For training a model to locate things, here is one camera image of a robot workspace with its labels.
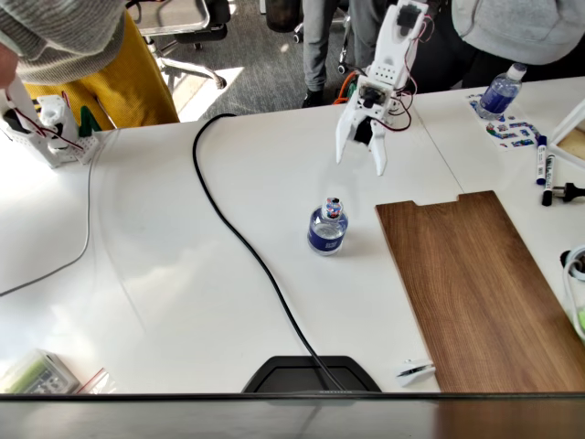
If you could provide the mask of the person's bare hand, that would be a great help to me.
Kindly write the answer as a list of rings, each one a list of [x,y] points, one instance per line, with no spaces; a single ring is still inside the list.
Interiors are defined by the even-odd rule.
[[[5,45],[0,45],[0,89],[6,89],[14,81],[18,55]]]

